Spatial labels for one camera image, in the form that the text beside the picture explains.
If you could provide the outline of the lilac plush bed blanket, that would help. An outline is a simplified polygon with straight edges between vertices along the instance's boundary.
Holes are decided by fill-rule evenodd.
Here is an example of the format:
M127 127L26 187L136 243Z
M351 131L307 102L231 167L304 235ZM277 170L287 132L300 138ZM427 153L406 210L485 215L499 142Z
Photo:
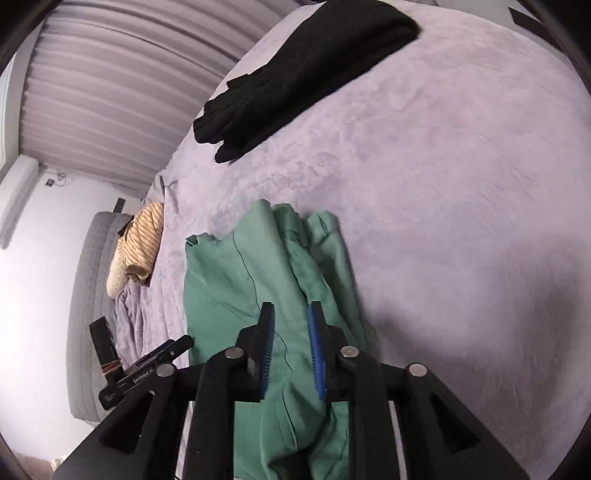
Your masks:
M420 37L232 164L186 135L147 287L116 303L131 363L184 334L184 244L266 199L339 219L389 364L427 365L533 479L590 413L590 96L510 29L401 1Z

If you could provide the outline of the green trousers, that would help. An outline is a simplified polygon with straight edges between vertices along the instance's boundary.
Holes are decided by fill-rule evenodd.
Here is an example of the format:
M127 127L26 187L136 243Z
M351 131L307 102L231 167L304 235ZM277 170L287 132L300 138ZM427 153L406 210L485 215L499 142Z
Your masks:
M349 256L337 218L301 217L287 204L256 201L229 234L186 241L184 310L204 363L235 343L273 304L269 388L259 403L235 407L235 476L240 479L345 479L349 475L349 413L318 398L308 340L308 306L349 344L368 338Z

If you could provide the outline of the orange striped folded garment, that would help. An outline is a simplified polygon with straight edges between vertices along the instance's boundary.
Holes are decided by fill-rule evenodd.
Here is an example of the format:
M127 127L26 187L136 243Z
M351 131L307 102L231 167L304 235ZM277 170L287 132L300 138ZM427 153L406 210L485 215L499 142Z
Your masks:
M115 299L128 282L146 285L160 250L164 205L145 205L118 232L114 256L106 280L106 293Z

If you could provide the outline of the lilac pleated curtain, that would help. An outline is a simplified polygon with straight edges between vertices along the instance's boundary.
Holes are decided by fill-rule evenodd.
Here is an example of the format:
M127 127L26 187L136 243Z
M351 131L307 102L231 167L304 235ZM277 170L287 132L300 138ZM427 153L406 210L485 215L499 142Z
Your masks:
M294 1L66 1L32 52L20 149L144 195L215 88Z

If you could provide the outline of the black folded garment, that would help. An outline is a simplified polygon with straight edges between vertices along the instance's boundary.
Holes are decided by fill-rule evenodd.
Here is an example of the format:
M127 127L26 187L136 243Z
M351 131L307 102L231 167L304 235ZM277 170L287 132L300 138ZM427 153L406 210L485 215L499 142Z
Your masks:
M269 62L205 103L195 141L219 144L218 164L238 160L419 34L414 19L383 1L326 1Z

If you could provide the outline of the grey quilted headboard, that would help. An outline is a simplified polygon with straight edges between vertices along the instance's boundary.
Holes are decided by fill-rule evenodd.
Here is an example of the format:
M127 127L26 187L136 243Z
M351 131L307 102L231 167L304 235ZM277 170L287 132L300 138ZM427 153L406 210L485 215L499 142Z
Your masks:
M72 416L91 425L106 416L98 400L106 381L89 325L101 317L114 321L114 300L107 295L106 281L118 232L130 219L128 214L114 212L99 212L93 217L74 279L66 342L67 394Z

